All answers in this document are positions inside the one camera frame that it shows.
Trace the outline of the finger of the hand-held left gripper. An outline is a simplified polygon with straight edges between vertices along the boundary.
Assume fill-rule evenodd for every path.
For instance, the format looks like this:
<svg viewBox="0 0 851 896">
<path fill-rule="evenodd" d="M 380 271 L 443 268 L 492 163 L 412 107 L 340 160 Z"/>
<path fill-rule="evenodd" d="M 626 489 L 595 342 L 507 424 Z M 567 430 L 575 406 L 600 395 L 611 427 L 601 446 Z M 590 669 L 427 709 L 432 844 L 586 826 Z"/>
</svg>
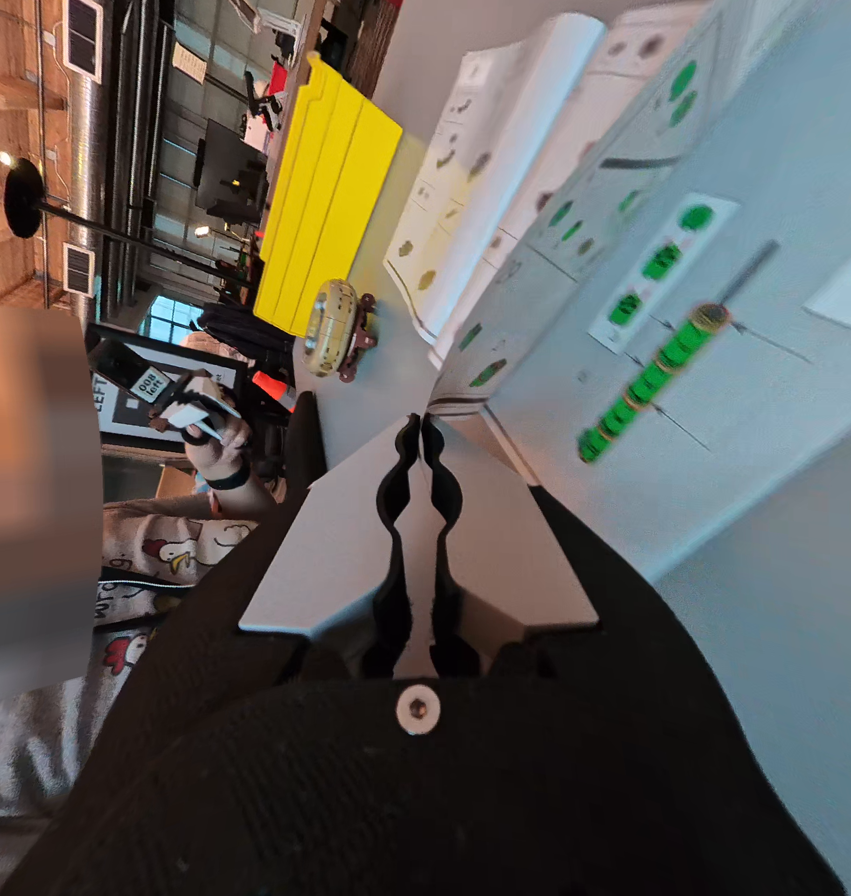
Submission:
<svg viewBox="0 0 851 896">
<path fill-rule="evenodd" d="M 186 401 L 198 404 L 209 413 L 228 413 L 240 419 L 241 415 L 221 384 L 209 376 L 191 376 L 186 382 Z"/>
<path fill-rule="evenodd" d="M 184 433 L 185 441 L 191 438 L 203 442 L 214 439 L 219 440 L 221 429 L 224 425 L 221 414 L 209 410 L 203 406 L 169 406 L 167 408 L 167 425 L 180 433 Z M 189 427 L 195 427 L 199 435 L 186 435 Z"/>
</svg>

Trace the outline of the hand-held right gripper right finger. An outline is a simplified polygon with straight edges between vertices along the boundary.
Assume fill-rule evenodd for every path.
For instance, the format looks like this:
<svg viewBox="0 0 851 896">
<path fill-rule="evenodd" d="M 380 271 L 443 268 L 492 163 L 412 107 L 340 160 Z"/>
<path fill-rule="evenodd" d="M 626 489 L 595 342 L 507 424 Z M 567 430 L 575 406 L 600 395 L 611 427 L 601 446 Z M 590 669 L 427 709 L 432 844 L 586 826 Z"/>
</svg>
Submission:
<svg viewBox="0 0 851 896">
<path fill-rule="evenodd" d="M 519 472 L 434 416 L 422 462 L 442 518 L 431 610 L 432 665 L 476 678 L 503 648 L 599 625 L 576 572 Z"/>
</svg>

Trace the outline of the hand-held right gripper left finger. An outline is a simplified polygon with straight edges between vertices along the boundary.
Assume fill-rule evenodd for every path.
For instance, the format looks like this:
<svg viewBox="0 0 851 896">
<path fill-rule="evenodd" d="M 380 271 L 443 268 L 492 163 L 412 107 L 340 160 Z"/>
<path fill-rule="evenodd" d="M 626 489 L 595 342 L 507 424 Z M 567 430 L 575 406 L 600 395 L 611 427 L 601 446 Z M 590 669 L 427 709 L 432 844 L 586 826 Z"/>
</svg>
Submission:
<svg viewBox="0 0 851 896">
<path fill-rule="evenodd" d="M 361 678 L 394 675 L 412 630 L 396 523 L 410 502 L 420 426 L 409 414 L 313 483 L 241 631 L 303 637 Z"/>
</svg>

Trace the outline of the brick set instruction booklet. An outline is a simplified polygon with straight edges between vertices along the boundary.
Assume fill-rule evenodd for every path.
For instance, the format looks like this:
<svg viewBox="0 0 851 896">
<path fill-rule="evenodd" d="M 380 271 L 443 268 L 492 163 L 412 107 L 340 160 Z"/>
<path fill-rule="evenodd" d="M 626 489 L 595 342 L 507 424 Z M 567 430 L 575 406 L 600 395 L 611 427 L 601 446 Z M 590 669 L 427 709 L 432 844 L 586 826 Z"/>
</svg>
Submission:
<svg viewBox="0 0 851 896">
<path fill-rule="evenodd" d="M 656 579 L 851 431 L 851 2 L 715 2 L 432 348 Z"/>
</svg>

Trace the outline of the person's left forearm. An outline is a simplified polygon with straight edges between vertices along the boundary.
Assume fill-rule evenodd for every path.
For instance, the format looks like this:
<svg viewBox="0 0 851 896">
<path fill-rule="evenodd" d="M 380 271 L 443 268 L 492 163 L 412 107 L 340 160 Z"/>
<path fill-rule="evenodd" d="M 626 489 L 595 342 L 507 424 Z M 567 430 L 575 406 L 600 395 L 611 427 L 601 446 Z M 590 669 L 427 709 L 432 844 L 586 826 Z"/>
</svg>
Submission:
<svg viewBox="0 0 851 896">
<path fill-rule="evenodd" d="M 259 477 L 252 474 L 235 488 L 211 489 L 218 508 L 218 517 L 230 521 L 261 522 L 277 509 L 277 502 Z"/>
</svg>

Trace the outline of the grey desk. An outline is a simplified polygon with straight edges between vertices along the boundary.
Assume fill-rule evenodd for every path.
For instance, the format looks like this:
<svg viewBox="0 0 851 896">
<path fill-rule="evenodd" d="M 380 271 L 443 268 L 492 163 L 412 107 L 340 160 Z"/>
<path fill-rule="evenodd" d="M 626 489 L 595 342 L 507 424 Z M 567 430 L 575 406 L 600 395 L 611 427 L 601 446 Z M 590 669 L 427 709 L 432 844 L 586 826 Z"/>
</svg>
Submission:
<svg viewBox="0 0 851 896">
<path fill-rule="evenodd" d="M 851 431 L 664 576 L 637 571 L 851 894 Z"/>
</svg>

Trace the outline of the person's left hand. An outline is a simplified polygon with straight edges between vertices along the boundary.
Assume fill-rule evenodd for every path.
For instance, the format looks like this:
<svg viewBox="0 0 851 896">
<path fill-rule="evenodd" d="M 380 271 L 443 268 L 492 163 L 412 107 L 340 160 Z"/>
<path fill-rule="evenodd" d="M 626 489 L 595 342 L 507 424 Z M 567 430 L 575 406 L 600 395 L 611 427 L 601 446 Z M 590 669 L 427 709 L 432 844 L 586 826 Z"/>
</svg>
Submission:
<svg viewBox="0 0 851 896">
<path fill-rule="evenodd" d="M 238 475 L 244 465 L 242 452 L 250 435 L 250 426 L 233 417 L 224 424 L 219 436 L 190 425 L 183 432 L 185 455 L 202 479 L 213 485 Z"/>
</svg>

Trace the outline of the black framed printed sign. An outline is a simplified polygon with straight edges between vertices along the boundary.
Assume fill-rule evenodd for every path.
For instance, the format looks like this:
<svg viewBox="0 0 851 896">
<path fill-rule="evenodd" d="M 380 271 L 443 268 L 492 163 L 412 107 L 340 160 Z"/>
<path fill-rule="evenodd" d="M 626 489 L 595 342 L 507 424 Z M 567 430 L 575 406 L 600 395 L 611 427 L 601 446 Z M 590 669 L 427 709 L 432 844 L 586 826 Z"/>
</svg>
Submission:
<svg viewBox="0 0 851 896">
<path fill-rule="evenodd" d="M 203 369 L 219 384 L 230 387 L 241 397 L 248 366 L 240 361 L 211 353 L 151 340 L 128 330 L 92 323 L 88 326 L 88 347 L 93 338 L 113 338 L 124 342 L 148 364 L 177 380 L 191 370 Z M 174 432 L 159 433 L 149 427 L 149 406 L 134 395 L 121 392 L 118 387 L 99 375 L 92 378 L 93 398 L 98 413 L 102 442 L 135 449 L 182 454 L 182 441 Z"/>
</svg>

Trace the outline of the orange cone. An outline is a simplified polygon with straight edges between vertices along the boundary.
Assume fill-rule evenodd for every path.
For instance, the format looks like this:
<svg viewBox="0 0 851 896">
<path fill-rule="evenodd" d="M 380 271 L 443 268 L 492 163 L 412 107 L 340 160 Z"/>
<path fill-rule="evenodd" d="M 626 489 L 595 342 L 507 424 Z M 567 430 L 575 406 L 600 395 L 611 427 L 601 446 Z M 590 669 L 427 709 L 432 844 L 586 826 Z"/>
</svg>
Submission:
<svg viewBox="0 0 851 896">
<path fill-rule="evenodd" d="M 282 409 L 285 409 L 288 413 L 294 413 L 297 406 L 297 391 L 294 386 L 282 382 L 263 371 L 256 371 L 253 374 L 252 383 L 274 400 Z"/>
</svg>

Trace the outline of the beige round brick pot model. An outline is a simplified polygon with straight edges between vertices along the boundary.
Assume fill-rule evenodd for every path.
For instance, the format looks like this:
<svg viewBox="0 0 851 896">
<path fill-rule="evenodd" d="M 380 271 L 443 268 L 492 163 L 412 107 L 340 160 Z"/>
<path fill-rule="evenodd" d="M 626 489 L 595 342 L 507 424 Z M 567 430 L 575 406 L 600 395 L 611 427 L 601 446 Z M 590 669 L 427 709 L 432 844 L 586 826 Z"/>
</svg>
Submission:
<svg viewBox="0 0 851 896">
<path fill-rule="evenodd" d="M 320 286 L 308 320 L 303 362 L 315 377 L 336 375 L 352 383 L 365 352 L 375 348 L 376 299 L 358 295 L 346 280 L 327 280 Z"/>
</svg>

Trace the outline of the person's chicken print sweatshirt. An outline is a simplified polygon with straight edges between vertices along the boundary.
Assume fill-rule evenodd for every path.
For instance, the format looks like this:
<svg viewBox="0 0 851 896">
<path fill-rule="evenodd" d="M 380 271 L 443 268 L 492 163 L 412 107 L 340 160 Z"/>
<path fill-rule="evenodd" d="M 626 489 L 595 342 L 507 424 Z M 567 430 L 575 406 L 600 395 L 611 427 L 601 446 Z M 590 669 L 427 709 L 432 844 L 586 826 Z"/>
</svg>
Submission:
<svg viewBox="0 0 851 896">
<path fill-rule="evenodd" d="M 50 815 L 73 789 L 165 616 L 256 527 L 203 499 L 103 508 L 103 581 L 83 675 L 0 700 L 0 820 Z"/>
</svg>

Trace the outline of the yellow plastic bin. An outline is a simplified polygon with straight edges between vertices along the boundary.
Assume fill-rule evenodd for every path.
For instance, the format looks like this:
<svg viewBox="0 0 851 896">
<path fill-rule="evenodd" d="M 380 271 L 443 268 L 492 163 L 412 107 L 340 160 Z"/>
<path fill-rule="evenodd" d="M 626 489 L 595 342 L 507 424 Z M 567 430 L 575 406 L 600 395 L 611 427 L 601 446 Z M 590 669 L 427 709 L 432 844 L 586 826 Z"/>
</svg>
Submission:
<svg viewBox="0 0 851 896">
<path fill-rule="evenodd" d="M 263 230 L 254 314 L 302 337 L 319 288 L 346 280 L 402 135 L 399 124 L 321 60 L 297 91 Z"/>
</svg>

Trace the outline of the black monitor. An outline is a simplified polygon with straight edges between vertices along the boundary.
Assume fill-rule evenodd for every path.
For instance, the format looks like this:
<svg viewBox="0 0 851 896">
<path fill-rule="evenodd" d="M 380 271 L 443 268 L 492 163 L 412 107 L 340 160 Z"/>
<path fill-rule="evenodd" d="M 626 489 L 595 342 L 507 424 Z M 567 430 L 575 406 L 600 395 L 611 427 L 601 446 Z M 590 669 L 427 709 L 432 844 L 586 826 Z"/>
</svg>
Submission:
<svg viewBox="0 0 851 896">
<path fill-rule="evenodd" d="M 229 211 L 251 223 L 261 218 L 268 191 L 266 158 L 234 131 L 208 119 L 198 141 L 193 175 L 195 206 Z"/>
</svg>

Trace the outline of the black round-base stand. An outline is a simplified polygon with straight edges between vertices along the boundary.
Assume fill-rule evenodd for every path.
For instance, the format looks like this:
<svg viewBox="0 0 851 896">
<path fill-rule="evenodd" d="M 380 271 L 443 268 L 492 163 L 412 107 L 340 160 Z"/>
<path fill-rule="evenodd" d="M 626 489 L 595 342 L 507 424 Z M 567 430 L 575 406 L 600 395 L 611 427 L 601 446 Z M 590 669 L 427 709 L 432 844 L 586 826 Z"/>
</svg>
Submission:
<svg viewBox="0 0 851 896">
<path fill-rule="evenodd" d="M 162 245 L 144 242 L 139 238 L 131 237 L 124 232 L 108 228 L 103 224 L 73 214 L 62 207 L 50 204 L 47 198 L 44 180 L 37 167 L 26 159 L 17 159 L 12 163 L 6 176 L 4 210 L 8 227 L 15 236 L 22 239 L 32 238 L 39 231 L 45 218 L 60 218 L 75 227 L 90 230 L 104 238 L 136 249 L 159 254 L 169 261 L 183 264 L 197 272 L 214 276 L 238 287 L 252 286 L 250 280 L 223 266 L 218 266 L 218 263 L 208 264 L 185 253 L 167 249 Z"/>
</svg>

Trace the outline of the silver ventilation duct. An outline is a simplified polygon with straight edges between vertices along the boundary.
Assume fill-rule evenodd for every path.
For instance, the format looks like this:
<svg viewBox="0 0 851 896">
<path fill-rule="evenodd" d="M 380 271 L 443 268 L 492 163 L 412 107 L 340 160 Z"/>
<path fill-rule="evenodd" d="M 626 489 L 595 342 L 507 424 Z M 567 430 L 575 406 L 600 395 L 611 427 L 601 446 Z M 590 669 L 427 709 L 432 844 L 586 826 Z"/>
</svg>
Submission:
<svg viewBox="0 0 851 896">
<path fill-rule="evenodd" d="M 106 162 L 111 142 L 108 100 L 112 84 L 114 4 L 63 3 L 61 51 L 68 74 L 71 181 L 70 211 L 103 223 Z"/>
</svg>

